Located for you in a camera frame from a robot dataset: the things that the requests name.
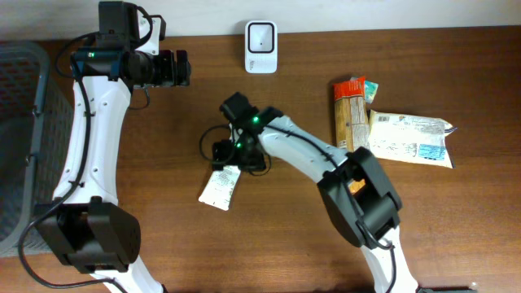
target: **wooden table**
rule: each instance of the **wooden table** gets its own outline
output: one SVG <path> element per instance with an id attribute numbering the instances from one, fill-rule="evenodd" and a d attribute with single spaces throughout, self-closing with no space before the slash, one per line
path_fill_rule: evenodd
<path id="1" fill-rule="evenodd" d="M 55 54 L 62 44 L 44 47 Z M 335 231 L 315 185 L 281 160 L 265 177 L 242 175 L 228 212 L 197 201 L 211 173 L 199 136 L 225 122 L 224 99 L 240 91 L 333 143 L 331 83 L 361 75 L 380 85 L 371 108 L 459 128 L 447 138 L 455 169 L 381 160 L 404 203 L 401 241 L 412 274 L 424 286 L 519 292 L 520 27 L 282 34 L 270 75 L 244 71 L 241 36 L 161 45 L 189 52 L 191 86 L 153 89 L 148 109 L 128 112 L 117 190 L 141 224 L 142 258 L 171 292 L 372 287 L 364 257 Z M 71 81 L 59 82 L 72 97 Z M 88 279 L 54 256 L 28 259 L 52 281 Z M 0 283 L 1 292 L 54 292 L 16 258 L 0 259 Z"/>

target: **white wall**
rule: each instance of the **white wall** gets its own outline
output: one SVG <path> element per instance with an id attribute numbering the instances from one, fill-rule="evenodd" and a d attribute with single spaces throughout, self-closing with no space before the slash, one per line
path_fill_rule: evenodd
<path id="1" fill-rule="evenodd" d="M 280 33 L 521 24 L 521 0 L 133 0 L 169 36 L 236 34 L 269 19 Z M 98 30 L 97 0 L 0 0 L 0 39 L 60 39 Z"/>

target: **white card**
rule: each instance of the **white card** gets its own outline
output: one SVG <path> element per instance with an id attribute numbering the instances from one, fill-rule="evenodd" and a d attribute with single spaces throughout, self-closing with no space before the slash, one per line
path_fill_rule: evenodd
<path id="1" fill-rule="evenodd" d="M 228 211 L 240 175 L 241 170 L 237 166 L 225 166 L 222 171 L 213 171 L 199 201 Z"/>

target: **tabletop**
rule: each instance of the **tabletop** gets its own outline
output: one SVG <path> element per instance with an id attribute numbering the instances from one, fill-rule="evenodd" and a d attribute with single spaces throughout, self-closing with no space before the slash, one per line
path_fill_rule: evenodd
<path id="1" fill-rule="evenodd" d="M 401 241 L 413 276 L 426 287 L 519 292 L 520 27 L 280 34 L 278 70 L 268 75 L 245 72 L 243 42 L 167 38 L 161 48 L 188 51 L 191 85 L 152 89 L 149 108 L 126 114 L 117 193 L 139 219 L 140 255 L 156 280 L 171 292 L 371 288 L 360 249 L 336 232 L 313 182 L 285 162 L 274 160 L 263 177 L 244 173 L 228 212 L 198 201 L 211 174 L 199 137 L 225 123 L 218 108 L 226 98 L 239 91 L 335 143 L 332 84 L 366 76 L 379 84 L 369 108 L 458 127 L 446 139 L 454 169 L 380 160 L 404 204 Z M 63 42 L 42 45 L 55 55 Z M 56 79 L 72 98 L 72 82 Z M 144 101 L 136 91 L 132 104 Z M 90 279 L 52 255 L 28 261 L 52 282 Z M 16 258 L 0 259 L 0 283 L 0 292 L 52 292 Z"/>

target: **gray plastic bin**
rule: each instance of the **gray plastic bin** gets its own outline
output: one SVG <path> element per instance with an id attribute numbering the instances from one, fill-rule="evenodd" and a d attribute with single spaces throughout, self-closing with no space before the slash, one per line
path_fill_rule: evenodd
<path id="1" fill-rule="evenodd" d="M 31 42 L 0 46 L 0 256 L 17 254 L 37 203 L 49 203 L 67 156 L 72 107 L 49 78 L 47 53 Z M 26 254 L 50 251 L 36 230 Z"/>

